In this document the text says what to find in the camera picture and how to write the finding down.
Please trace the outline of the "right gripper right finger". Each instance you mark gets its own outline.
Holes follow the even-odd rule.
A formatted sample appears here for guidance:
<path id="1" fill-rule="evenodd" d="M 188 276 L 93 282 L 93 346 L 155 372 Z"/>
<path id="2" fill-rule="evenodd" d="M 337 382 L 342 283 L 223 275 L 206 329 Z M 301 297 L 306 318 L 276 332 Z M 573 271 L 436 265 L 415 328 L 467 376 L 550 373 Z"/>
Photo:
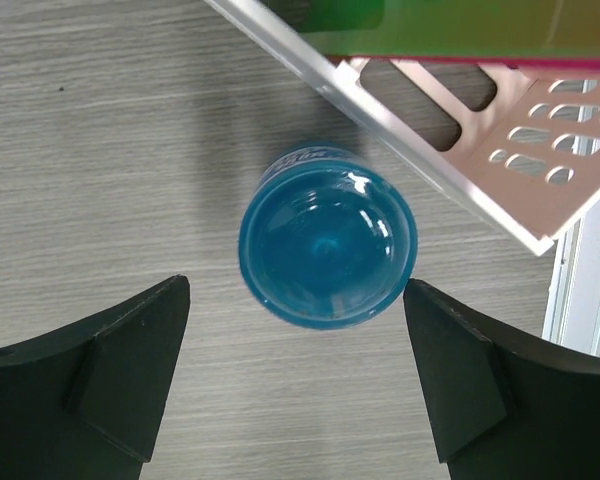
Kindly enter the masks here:
<path id="1" fill-rule="evenodd" d="M 600 479 L 600 358 L 417 279 L 403 302 L 440 463 L 453 479 Z"/>

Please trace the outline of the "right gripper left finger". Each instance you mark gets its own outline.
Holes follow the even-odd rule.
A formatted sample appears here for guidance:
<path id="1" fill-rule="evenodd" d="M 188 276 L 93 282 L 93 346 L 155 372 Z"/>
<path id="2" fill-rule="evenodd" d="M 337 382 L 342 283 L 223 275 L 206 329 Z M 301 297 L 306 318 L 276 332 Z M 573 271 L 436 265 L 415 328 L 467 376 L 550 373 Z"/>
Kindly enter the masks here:
<path id="1" fill-rule="evenodd" d="M 152 459 L 190 309 L 172 276 L 0 348 L 0 479 L 137 479 Z"/>

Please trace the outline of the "blue glue bottle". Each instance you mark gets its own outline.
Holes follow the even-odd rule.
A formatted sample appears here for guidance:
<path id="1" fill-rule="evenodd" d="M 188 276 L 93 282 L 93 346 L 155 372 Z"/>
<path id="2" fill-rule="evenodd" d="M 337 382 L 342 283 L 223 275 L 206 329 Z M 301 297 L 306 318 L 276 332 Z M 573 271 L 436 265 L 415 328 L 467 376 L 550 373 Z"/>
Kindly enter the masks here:
<path id="1" fill-rule="evenodd" d="M 270 313 L 336 330 L 384 312 L 404 291 L 417 250 L 415 217 L 401 193 L 360 156 L 312 142 L 263 173 L 237 253 L 246 286 Z"/>

